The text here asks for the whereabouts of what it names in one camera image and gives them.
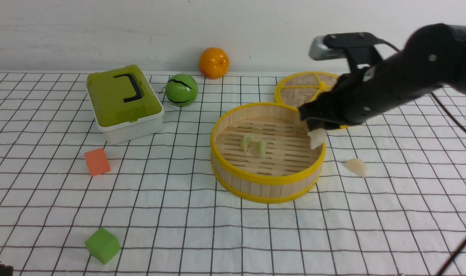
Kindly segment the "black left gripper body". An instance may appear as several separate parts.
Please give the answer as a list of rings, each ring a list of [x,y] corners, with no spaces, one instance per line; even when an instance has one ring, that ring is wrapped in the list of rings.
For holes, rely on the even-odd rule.
[[[0,276],[12,276],[13,271],[14,271],[13,266],[0,263]]]

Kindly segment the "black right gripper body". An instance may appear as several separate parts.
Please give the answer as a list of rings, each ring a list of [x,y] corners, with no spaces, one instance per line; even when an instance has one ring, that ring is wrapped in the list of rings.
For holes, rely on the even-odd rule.
[[[358,125],[415,100],[442,83],[438,61],[400,52],[378,65],[341,76],[314,103],[315,125]]]

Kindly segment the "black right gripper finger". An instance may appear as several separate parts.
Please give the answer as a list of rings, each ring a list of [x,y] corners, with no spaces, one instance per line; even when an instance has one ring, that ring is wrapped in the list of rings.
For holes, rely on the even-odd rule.
[[[309,130],[338,130],[350,124],[342,117],[338,101],[312,101],[300,105],[298,112]]]

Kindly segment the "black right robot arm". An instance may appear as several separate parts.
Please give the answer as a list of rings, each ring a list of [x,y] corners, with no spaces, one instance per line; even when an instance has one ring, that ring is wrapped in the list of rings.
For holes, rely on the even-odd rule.
[[[466,26],[436,23],[410,36],[384,59],[371,33],[319,36],[310,46],[315,61],[345,58],[350,72],[331,91],[298,108],[310,130],[355,126],[449,85],[466,95]]]

